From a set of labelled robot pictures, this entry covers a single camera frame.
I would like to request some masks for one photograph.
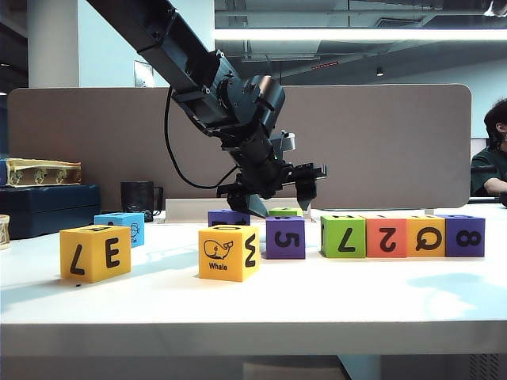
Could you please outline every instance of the air vent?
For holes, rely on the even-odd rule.
[[[498,355],[470,355],[469,380],[500,380]]]
[[[406,28],[410,26],[419,26],[421,24],[421,20],[402,20],[399,18],[380,18],[375,24],[376,28],[385,28],[385,29],[397,29],[397,28]]]

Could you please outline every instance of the yellow block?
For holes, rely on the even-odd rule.
[[[130,227],[87,226],[60,231],[60,274],[95,283],[131,271]]]
[[[255,226],[213,226],[199,231],[199,277],[243,281],[259,269]]]
[[[445,218],[433,215],[407,218],[408,257],[445,257]]]

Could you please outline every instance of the black mug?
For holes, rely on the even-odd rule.
[[[157,205],[154,191],[158,189]],[[164,188],[154,186],[151,180],[129,180],[120,183],[121,209],[123,212],[143,212],[145,222],[153,222],[153,216],[162,211]]]

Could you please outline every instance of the red block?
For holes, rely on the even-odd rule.
[[[406,218],[373,215],[366,219],[366,257],[406,257]]]

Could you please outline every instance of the purple block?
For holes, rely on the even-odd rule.
[[[249,226],[250,215],[232,210],[210,210],[208,211],[208,227],[219,224],[235,224],[237,226]]]
[[[445,218],[445,256],[484,257],[484,218],[467,215],[438,216]]]
[[[266,218],[266,259],[304,259],[304,219],[300,216]]]

